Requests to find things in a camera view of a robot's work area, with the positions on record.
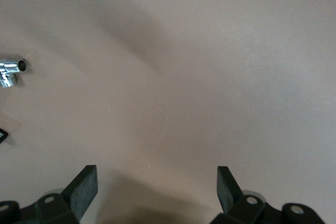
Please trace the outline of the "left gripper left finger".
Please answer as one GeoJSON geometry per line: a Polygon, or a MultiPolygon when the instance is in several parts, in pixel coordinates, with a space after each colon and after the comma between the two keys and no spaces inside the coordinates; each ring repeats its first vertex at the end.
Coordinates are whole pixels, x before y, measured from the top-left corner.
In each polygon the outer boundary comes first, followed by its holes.
{"type": "Polygon", "coordinates": [[[98,192],[96,165],[87,165],[60,193],[50,193],[21,208],[1,202],[1,223],[79,223],[98,192]]]}

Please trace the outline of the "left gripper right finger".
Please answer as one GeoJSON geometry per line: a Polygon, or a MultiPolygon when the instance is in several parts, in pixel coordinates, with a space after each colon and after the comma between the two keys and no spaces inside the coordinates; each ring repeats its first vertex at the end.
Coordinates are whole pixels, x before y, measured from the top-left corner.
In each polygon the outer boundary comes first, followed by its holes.
{"type": "Polygon", "coordinates": [[[278,210],[256,195],[244,194],[227,166],[217,168],[216,190],[223,212],[212,223],[324,223],[306,205],[287,203],[278,210]]]}

